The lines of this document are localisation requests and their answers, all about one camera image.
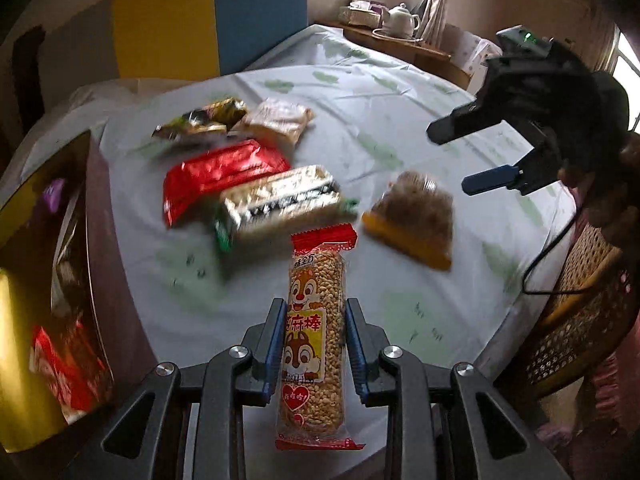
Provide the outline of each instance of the hand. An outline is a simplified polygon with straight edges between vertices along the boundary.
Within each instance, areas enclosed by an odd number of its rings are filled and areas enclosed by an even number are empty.
[[[633,136],[620,153],[620,162],[631,168],[640,181],[640,135]],[[584,199],[593,183],[593,173],[584,174],[573,166],[562,168],[558,179],[567,187],[577,187]],[[621,184],[606,195],[586,204],[589,223],[601,229],[604,239],[625,253],[640,257],[640,211],[629,205],[628,185]],[[640,197],[634,203],[640,204]]]

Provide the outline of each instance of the table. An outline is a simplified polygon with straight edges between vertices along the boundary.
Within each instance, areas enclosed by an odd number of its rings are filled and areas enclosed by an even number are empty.
[[[156,357],[181,367],[198,364],[238,343],[248,326],[264,320],[271,299],[286,295],[290,246],[274,240],[262,252],[222,258],[210,218],[192,216],[168,230],[162,220],[162,180],[174,164],[204,147],[185,148],[150,134],[157,124],[228,94],[250,107],[267,97],[308,105],[317,117],[292,164],[324,165],[347,196],[360,200],[360,210],[409,169],[433,175],[454,198],[450,272],[425,267],[372,240],[355,222],[359,239],[346,254],[347,294],[360,300],[368,322],[383,326],[393,343],[425,362],[473,361],[494,376],[542,310],[545,298],[521,296],[518,279],[571,218],[571,196],[558,183],[527,197],[505,189],[464,195],[464,176],[519,160],[530,145],[506,123],[445,146],[431,144],[424,133],[429,122],[471,97],[405,62],[316,26],[289,38],[252,68],[265,66],[271,68],[193,84],[130,107],[109,108],[108,98],[83,104],[39,139],[30,139],[17,173],[24,178],[58,146],[92,127],[110,165],[127,281]],[[11,177],[4,179],[3,195],[10,192]],[[552,286],[567,249],[568,238],[534,273],[530,286]],[[433,329],[442,337],[430,337]],[[345,373],[350,384],[349,367]],[[363,451],[330,452],[312,468],[309,454],[275,452],[277,402],[272,401],[265,409],[244,410],[247,478],[326,480],[379,451],[385,410],[364,408],[353,388],[345,394],[348,430],[367,444]]]
[[[374,36],[368,28],[354,27],[339,22],[322,22],[321,25],[341,28],[347,40],[411,63],[425,72],[452,82],[463,90],[466,90],[471,81],[471,76],[468,73],[450,62],[451,54],[434,46],[407,43],[394,38],[379,38]]]

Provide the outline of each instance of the black cable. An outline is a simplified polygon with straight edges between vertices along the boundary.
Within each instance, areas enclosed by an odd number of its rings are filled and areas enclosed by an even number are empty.
[[[529,277],[529,275],[538,266],[538,264],[544,259],[544,257],[547,256],[555,248],[555,246],[560,243],[560,241],[566,236],[566,234],[571,230],[572,225],[575,224],[576,219],[578,218],[578,216],[580,216],[580,213],[582,213],[582,210],[584,208],[584,202],[578,209],[576,209],[574,216],[571,218],[571,220],[569,220],[567,225],[564,226],[560,234],[556,238],[554,238],[553,241],[547,247],[545,247],[538,253],[538,256],[536,256],[533,259],[533,261],[529,264],[529,267],[527,267],[527,270],[524,271],[524,274],[522,275],[522,293],[523,294],[527,294],[528,296],[560,296],[564,294],[567,294],[567,295],[583,294],[594,288],[594,285],[587,286],[585,288],[576,288],[571,290],[527,290],[527,287],[526,287],[527,278]]]

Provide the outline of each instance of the cartoon chipmunk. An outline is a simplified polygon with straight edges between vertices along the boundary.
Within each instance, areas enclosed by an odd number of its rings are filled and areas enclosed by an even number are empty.
[[[287,376],[303,376],[307,381],[320,377],[320,358],[316,357],[314,348],[309,344],[309,336],[298,332],[298,336],[290,333],[284,349],[282,378]]]
[[[320,308],[320,294],[318,294],[318,284],[314,279],[312,270],[303,270],[291,285],[289,294],[289,306],[287,310],[298,312],[300,310],[313,310]]]

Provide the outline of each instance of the white tablecloth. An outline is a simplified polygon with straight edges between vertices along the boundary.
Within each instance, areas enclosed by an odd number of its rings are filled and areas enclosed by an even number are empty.
[[[418,264],[367,237],[347,255],[347,293],[360,300],[368,322],[423,361],[451,366],[476,362],[489,376],[510,360],[535,323],[544,297],[523,297],[520,276],[574,212],[560,184],[527,197],[504,189],[469,197],[468,174],[519,160],[530,146],[506,123],[445,146],[425,129],[468,102],[466,92],[383,54],[356,47],[330,31],[310,27],[259,60],[274,66],[225,76],[160,94],[131,107],[89,103],[99,111],[93,131],[110,164],[118,243],[132,296],[159,360],[179,366],[206,362],[238,343],[261,322],[271,299],[286,297],[289,253],[273,246],[251,259],[220,259],[210,218],[168,230],[162,220],[162,180],[174,164],[203,151],[150,134],[192,108],[226,95],[249,107],[267,97],[308,105],[317,117],[303,134],[292,165],[322,164],[344,193],[369,208],[400,171],[432,174],[454,197],[454,241],[449,272]],[[72,114],[82,116],[78,110]],[[28,176],[90,118],[52,126],[3,179],[2,196]],[[532,287],[552,287],[566,240],[534,273]],[[434,338],[436,331],[442,338]],[[380,450],[386,414],[367,409],[346,383],[348,429],[361,452],[319,455],[276,452],[276,399],[266,409],[245,409],[249,479],[327,479]]]

